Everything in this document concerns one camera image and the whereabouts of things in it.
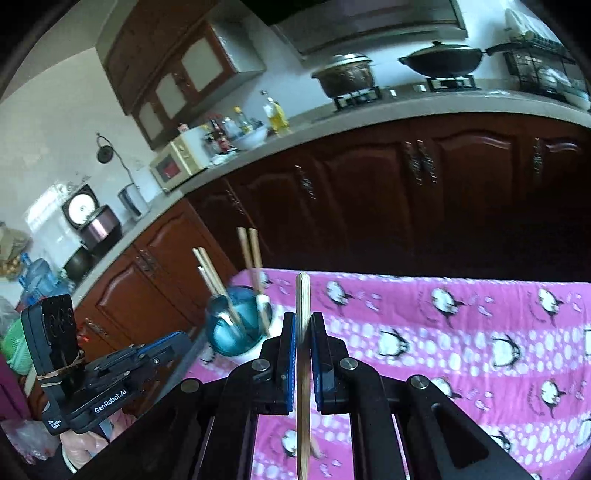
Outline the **person's left hand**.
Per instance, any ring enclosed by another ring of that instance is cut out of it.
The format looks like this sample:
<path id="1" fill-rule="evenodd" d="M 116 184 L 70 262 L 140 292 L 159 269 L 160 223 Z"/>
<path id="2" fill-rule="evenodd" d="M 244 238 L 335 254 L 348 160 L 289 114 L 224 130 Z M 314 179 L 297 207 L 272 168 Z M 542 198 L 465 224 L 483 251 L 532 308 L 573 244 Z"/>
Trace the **person's left hand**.
<path id="1" fill-rule="evenodd" d="M 87 431 L 78 434 L 72 430 L 61 433 L 62 457 L 68 470 L 76 473 L 135 421 L 134 415 L 118 410 L 101 423 L 97 433 Z"/>

